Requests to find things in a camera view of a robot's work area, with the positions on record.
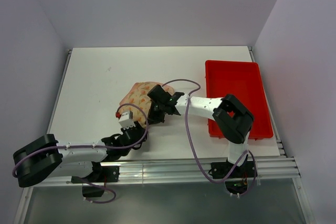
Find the pink mesh laundry bag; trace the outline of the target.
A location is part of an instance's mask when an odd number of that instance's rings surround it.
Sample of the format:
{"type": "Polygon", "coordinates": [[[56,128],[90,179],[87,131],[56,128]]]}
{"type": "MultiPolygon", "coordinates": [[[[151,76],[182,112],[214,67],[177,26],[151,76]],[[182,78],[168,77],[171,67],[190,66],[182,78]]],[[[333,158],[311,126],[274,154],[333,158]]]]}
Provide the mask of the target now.
{"type": "MultiPolygon", "coordinates": [[[[139,107],[148,117],[149,109],[151,106],[151,100],[147,96],[147,93],[155,86],[155,85],[163,85],[158,82],[137,82],[133,85],[131,90],[125,95],[125,97],[121,100],[120,105],[123,104],[133,104],[139,107]]],[[[125,105],[118,110],[118,114],[121,115],[123,112],[130,110],[133,113],[134,122],[139,122],[142,127],[146,126],[145,116],[143,113],[130,105],[125,105]]]]}

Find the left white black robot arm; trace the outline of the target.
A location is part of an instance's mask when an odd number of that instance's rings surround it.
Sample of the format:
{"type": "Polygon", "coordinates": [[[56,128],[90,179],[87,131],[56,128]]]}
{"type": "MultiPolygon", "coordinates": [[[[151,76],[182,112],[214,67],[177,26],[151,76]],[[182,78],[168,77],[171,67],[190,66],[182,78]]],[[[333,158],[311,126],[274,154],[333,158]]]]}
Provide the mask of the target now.
{"type": "Polygon", "coordinates": [[[102,162],[115,162],[138,150],[147,140],[148,127],[139,122],[121,133],[88,144],[62,143],[46,134],[13,154],[13,176],[21,188],[31,187],[51,177],[79,177],[90,182],[102,176],[102,162]]]}

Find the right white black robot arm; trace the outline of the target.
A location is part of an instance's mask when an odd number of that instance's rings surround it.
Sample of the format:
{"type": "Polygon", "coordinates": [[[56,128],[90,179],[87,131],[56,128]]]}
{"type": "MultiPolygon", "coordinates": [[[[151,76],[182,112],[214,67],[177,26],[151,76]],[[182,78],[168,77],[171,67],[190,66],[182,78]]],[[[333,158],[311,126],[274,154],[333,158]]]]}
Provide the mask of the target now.
{"type": "Polygon", "coordinates": [[[200,116],[214,121],[229,142],[228,173],[234,177],[245,171],[248,137],[254,122],[252,113],[232,94],[223,98],[192,97],[183,92],[170,94],[161,85],[152,88],[149,124],[163,123],[165,116],[200,116]]]}

